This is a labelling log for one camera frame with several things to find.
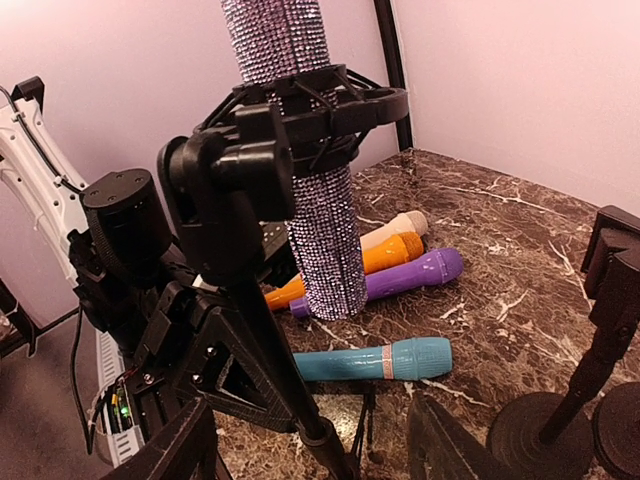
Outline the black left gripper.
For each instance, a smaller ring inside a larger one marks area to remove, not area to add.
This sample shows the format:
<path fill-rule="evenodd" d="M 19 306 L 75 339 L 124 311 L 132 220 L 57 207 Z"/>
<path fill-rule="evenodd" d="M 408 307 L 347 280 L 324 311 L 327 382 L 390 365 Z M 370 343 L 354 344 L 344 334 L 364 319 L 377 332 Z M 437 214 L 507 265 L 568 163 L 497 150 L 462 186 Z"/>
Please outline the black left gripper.
<path fill-rule="evenodd" d="M 297 430 L 287 385 L 300 382 L 279 339 L 262 345 L 225 292 L 169 282 L 134 354 L 136 405 L 201 398 L 216 412 L 278 433 Z"/>

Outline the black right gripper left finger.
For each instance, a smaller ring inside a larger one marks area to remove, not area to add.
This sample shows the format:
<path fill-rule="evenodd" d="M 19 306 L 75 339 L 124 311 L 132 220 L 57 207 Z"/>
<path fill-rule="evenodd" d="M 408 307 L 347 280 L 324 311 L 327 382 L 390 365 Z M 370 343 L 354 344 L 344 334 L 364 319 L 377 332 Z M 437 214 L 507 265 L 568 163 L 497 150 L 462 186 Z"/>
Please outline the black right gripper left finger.
<path fill-rule="evenodd" d="M 104 480 L 216 479 L 215 417 L 193 399 L 131 459 Z"/>

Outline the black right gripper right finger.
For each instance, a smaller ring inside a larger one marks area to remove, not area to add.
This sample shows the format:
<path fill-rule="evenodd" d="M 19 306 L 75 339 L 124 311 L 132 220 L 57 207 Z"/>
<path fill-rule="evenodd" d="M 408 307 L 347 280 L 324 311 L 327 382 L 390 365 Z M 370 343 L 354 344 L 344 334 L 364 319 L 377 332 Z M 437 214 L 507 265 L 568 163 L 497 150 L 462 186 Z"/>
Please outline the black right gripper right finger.
<path fill-rule="evenodd" d="M 505 466 L 433 397 L 417 394 L 407 422 L 411 479 L 505 478 Z"/>

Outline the light blue microphone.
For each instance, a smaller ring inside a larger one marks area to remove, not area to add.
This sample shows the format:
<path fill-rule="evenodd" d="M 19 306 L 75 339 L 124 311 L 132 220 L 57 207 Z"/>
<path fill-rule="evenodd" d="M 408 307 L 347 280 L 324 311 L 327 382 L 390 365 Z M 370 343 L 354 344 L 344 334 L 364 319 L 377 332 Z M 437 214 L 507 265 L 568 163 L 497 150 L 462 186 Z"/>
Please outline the light blue microphone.
<path fill-rule="evenodd" d="M 405 339 L 377 347 L 293 354 L 305 381 L 419 381 L 448 374 L 451 343 L 442 337 Z"/>

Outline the black round-base stand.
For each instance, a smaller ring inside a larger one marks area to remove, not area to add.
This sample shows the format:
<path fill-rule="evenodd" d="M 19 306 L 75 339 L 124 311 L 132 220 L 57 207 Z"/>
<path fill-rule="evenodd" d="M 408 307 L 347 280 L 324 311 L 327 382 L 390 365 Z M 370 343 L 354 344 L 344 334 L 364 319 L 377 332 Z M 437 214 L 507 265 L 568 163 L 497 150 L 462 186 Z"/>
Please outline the black round-base stand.
<path fill-rule="evenodd" d="M 614 479 L 639 478 L 639 383 L 611 389 L 592 418 L 596 458 Z"/>
<path fill-rule="evenodd" d="M 601 208 L 581 270 L 596 330 L 566 394 L 535 392 L 511 401 L 487 436 L 489 452 L 518 479 L 580 479 L 589 469 L 594 439 L 582 409 L 606 384 L 639 324 L 638 217 Z"/>

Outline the purple microphone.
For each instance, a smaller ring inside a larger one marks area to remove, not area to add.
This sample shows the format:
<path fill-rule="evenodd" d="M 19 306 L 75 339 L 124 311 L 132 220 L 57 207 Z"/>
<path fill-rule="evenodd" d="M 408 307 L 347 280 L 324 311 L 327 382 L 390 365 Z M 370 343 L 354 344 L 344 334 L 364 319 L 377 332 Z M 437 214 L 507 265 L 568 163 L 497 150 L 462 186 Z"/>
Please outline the purple microphone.
<path fill-rule="evenodd" d="M 441 286 L 457 279 L 464 270 L 464 261 L 455 248 L 438 248 L 421 255 L 416 260 L 394 266 L 366 276 L 366 299 L 355 310 L 340 309 L 337 313 L 316 312 L 311 308 L 307 295 L 289 303 L 291 314 L 298 319 L 315 317 L 334 321 L 359 313 L 373 300 L 390 297 L 425 286 Z"/>

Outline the orange microphone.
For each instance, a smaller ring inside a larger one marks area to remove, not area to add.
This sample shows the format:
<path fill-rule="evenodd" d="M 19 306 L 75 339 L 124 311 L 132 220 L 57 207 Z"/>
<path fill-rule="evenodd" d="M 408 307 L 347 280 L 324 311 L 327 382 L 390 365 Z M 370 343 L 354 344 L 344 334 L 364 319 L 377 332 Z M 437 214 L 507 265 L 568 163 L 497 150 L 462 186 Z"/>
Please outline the orange microphone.
<path fill-rule="evenodd" d="M 364 272 L 369 275 L 408 263 L 425 253 L 421 236 L 416 232 L 394 234 L 381 244 L 363 252 Z M 265 295 L 272 311 L 284 309 L 295 299 L 303 297 L 305 286 L 300 277 Z"/>

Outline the black tripod microphone stand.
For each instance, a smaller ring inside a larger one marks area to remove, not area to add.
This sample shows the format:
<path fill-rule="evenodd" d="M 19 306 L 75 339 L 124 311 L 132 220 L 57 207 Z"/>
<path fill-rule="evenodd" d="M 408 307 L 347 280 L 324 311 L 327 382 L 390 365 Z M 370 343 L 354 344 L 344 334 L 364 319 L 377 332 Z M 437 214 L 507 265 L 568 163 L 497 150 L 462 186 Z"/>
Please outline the black tripod microphone stand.
<path fill-rule="evenodd" d="M 369 131 L 408 109 L 403 89 L 330 65 L 235 87 L 194 134 L 160 153 L 158 176 L 187 263 L 226 293 L 262 345 L 281 339 L 292 355 L 258 284 L 262 224 L 293 217 L 295 175 L 347 165 Z M 300 379 L 287 381 L 294 433 L 334 478 L 357 478 L 355 455 L 321 416 L 293 364 Z"/>

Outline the pink microphone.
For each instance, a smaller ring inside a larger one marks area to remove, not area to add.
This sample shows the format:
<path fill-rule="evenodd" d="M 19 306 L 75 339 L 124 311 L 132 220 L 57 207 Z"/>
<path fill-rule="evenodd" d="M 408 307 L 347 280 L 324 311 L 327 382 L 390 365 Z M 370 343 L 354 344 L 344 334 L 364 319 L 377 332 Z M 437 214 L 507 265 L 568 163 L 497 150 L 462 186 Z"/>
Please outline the pink microphone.
<path fill-rule="evenodd" d="M 423 236 L 428 231 L 428 222 L 424 213 L 418 210 L 397 214 L 389 222 L 360 237 L 362 250 L 374 248 L 394 234 L 414 232 Z"/>

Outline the glitter silver microphone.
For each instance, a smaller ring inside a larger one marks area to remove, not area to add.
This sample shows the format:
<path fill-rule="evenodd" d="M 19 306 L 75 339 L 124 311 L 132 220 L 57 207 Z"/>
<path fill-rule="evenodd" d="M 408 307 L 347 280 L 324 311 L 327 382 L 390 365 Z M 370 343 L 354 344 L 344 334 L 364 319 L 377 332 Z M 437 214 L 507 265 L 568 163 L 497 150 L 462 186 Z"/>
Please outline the glitter silver microphone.
<path fill-rule="evenodd" d="M 244 81 L 265 84 L 330 66 L 318 2 L 225 1 L 222 9 Z M 296 177 L 293 193 L 287 229 L 311 313 L 346 319 L 366 302 L 350 169 Z"/>

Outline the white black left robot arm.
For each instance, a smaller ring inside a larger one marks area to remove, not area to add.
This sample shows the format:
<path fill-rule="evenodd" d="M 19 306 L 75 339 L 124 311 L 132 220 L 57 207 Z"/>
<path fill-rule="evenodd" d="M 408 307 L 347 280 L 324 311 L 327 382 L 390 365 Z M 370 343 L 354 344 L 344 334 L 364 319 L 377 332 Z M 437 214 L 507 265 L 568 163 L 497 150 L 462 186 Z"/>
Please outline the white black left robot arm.
<path fill-rule="evenodd" d="M 85 317 L 125 358 L 112 384 L 146 433 L 194 398 L 277 432 L 307 392 L 262 293 L 277 268 L 265 226 L 293 212 L 282 122 L 266 104 L 171 140 L 158 170 L 86 183 L 47 132 L 44 85 L 1 110 L 1 179 L 53 251 Z"/>

